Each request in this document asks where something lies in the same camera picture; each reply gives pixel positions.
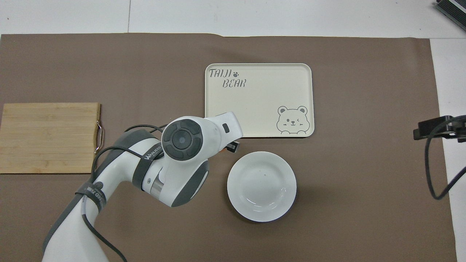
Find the white plate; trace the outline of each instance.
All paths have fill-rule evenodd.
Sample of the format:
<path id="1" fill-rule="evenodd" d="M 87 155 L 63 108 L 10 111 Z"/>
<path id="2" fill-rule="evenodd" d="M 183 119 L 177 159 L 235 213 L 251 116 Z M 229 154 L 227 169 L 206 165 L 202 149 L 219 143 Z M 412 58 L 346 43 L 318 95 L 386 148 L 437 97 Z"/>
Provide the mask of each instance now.
<path id="1" fill-rule="evenodd" d="M 228 175 L 228 197 L 242 216 L 268 222 L 283 216 L 296 196 L 296 178 L 288 163 L 270 152 L 240 158 Z"/>
<path id="2" fill-rule="evenodd" d="M 246 138 L 304 138 L 314 132 L 306 64 L 211 64 L 205 80 L 206 117 L 232 111 Z"/>

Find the black cable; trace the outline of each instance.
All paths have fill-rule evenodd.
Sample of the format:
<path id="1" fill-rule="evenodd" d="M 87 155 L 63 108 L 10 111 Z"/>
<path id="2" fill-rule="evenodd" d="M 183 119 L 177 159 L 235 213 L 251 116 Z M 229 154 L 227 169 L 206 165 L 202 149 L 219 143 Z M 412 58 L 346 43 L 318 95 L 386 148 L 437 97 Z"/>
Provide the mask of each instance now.
<path id="1" fill-rule="evenodd" d="M 119 150 L 123 150 L 123 151 L 126 151 L 126 152 L 129 152 L 139 158 L 142 158 L 143 156 L 134 152 L 133 150 L 131 149 L 128 149 L 126 147 L 121 147 L 121 146 L 109 146 L 105 149 L 102 149 L 99 153 L 97 153 L 96 157 L 94 157 L 94 160 L 92 161 L 92 168 L 91 168 L 91 171 L 90 171 L 90 177 L 91 177 L 91 182 L 94 182 L 97 177 L 95 177 L 95 172 L 96 172 L 96 165 L 97 165 L 97 160 L 99 159 L 99 157 L 106 151 L 108 150 L 111 150 L 111 149 L 119 149 Z"/>
<path id="2" fill-rule="evenodd" d="M 434 129 L 432 129 L 431 133 L 427 137 L 427 141 L 425 142 L 425 149 L 424 149 L 424 162 L 425 162 L 425 176 L 427 178 L 427 185 L 429 187 L 429 191 L 431 192 L 431 195 L 434 199 L 440 200 L 442 199 L 448 191 L 456 184 L 456 182 L 466 173 L 466 166 L 461 169 L 461 171 L 448 183 L 448 185 L 445 187 L 445 189 L 442 191 L 440 195 L 436 195 L 434 188 L 432 186 L 432 181 L 431 181 L 431 171 L 429 168 L 429 146 L 431 144 L 432 138 L 437 134 L 438 131 L 445 125 L 454 122 L 454 121 L 466 121 L 466 115 L 462 116 L 457 116 L 450 118 L 447 121 L 444 121 L 443 123 L 440 123 L 437 125 Z"/>
<path id="3" fill-rule="evenodd" d="M 109 248 L 111 248 L 115 253 L 117 253 L 121 259 L 124 262 L 127 262 L 126 257 L 124 257 L 123 253 L 119 251 L 114 245 L 112 245 L 108 240 L 106 240 L 97 230 L 90 224 L 89 220 L 87 219 L 86 214 L 82 214 L 82 220 L 84 220 L 84 223 L 86 226 L 89 228 L 89 230 L 98 238 L 100 239 L 105 245 L 107 245 Z"/>
<path id="4" fill-rule="evenodd" d="M 149 133 L 153 133 L 155 131 L 160 131 L 160 132 L 163 132 L 164 130 L 162 128 L 166 127 L 167 124 L 164 124 L 164 125 L 161 125 L 161 126 L 154 126 L 154 125 L 151 125 L 151 124 L 137 124 L 137 125 L 134 125 L 132 127 L 128 127 L 125 132 L 131 130 L 131 129 L 134 129 L 134 128 L 137 128 L 137 127 L 150 127 L 150 128 L 153 128 L 151 131 L 149 131 Z"/>
<path id="5" fill-rule="evenodd" d="M 90 177 L 90 182 L 94 182 L 97 178 L 95 177 L 95 171 L 96 171 L 96 165 L 97 165 L 97 160 L 99 159 L 99 157 L 106 151 L 108 150 L 113 150 L 113 149 L 119 149 L 119 150 L 123 150 L 125 152 L 129 152 L 139 158 L 142 158 L 142 155 L 134 152 L 133 150 L 131 149 L 128 149 L 128 148 L 125 148 L 125 147 L 121 147 L 121 146 L 109 146 L 105 149 L 102 149 L 97 155 L 96 157 L 94 157 L 94 160 L 92 161 L 92 169 L 91 169 L 91 177 Z M 84 223 L 86 224 L 86 226 L 88 227 L 88 229 L 98 238 L 100 239 L 105 245 L 107 245 L 110 249 L 112 249 L 113 251 L 115 251 L 123 261 L 127 262 L 126 258 L 124 257 L 123 253 L 121 253 L 114 245 L 112 245 L 108 240 L 106 240 L 92 225 L 91 223 L 89 222 L 89 220 L 87 219 L 87 216 L 86 214 L 83 214 L 82 215 L 82 219 L 84 220 Z"/>
<path id="6" fill-rule="evenodd" d="M 155 132 L 155 131 L 160 131 L 160 132 L 163 132 L 162 128 L 166 127 L 167 125 L 164 124 L 160 127 L 157 127 L 157 126 L 154 126 L 154 125 L 150 125 L 150 124 L 138 124 L 138 125 L 135 125 L 135 126 L 132 126 L 128 129 L 125 130 L 125 132 L 133 129 L 133 128 L 137 128 L 137 127 L 151 127 L 153 128 L 153 130 L 149 131 L 149 133 L 152 133 L 152 132 Z M 114 150 L 114 149 L 118 149 L 118 150 L 123 150 L 125 152 L 128 152 L 128 153 L 131 153 L 139 158 L 142 158 L 143 156 L 134 152 L 133 150 L 131 149 L 128 149 L 128 148 L 125 148 L 125 147 L 121 147 L 121 146 L 109 146 L 105 149 L 102 149 L 95 157 L 94 157 L 94 160 L 92 161 L 92 168 L 91 168 L 91 173 L 90 173 L 90 179 L 89 181 L 90 182 L 94 182 L 97 177 L 96 177 L 96 165 L 97 165 L 97 160 L 99 159 L 99 157 L 106 151 L 108 150 Z M 114 245 L 112 245 L 108 240 L 106 240 L 92 225 L 91 223 L 89 222 L 89 220 L 87 219 L 87 216 L 86 214 L 82 214 L 82 219 L 84 220 L 84 223 L 86 224 L 87 228 L 98 238 L 100 239 L 105 245 L 107 245 L 110 249 L 112 249 L 113 251 L 115 251 L 120 257 L 121 259 L 124 261 L 124 262 L 127 262 L 126 258 L 124 257 L 123 253 L 121 253 Z"/>

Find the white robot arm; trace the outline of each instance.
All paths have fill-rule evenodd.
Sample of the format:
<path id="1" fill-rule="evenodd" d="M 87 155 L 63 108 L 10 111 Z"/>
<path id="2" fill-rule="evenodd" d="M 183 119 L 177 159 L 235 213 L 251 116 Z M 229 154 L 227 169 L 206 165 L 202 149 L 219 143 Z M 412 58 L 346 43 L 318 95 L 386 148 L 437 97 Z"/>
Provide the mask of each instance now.
<path id="1" fill-rule="evenodd" d="M 236 151 L 234 140 L 242 136 L 232 112 L 175 119 L 161 142 L 146 130 L 125 132 L 50 229 L 42 261 L 108 261 L 85 221 L 92 228 L 119 183 L 130 181 L 170 207 L 183 205 L 204 183 L 207 159 L 224 148 Z"/>

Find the white tray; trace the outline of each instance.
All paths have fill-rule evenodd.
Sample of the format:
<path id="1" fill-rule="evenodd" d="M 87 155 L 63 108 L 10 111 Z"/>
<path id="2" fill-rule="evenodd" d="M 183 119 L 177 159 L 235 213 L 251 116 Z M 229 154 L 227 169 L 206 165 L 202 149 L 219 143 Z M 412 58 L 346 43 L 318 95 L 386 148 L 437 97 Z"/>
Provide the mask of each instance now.
<path id="1" fill-rule="evenodd" d="M 314 132 L 311 69 L 306 64 L 211 64 L 206 117 L 233 111 L 244 137 L 308 137 Z"/>

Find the bear face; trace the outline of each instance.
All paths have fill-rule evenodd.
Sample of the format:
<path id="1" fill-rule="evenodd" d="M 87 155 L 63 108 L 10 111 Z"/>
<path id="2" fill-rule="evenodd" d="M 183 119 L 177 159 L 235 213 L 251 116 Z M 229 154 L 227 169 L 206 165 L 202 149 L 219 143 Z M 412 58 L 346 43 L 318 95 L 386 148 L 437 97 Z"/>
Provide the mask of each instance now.
<path id="1" fill-rule="evenodd" d="M 310 127 L 307 113 L 308 109 L 304 106 L 300 106 L 297 109 L 288 109 L 285 106 L 279 107 L 278 130 L 281 134 L 305 134 Z"/>

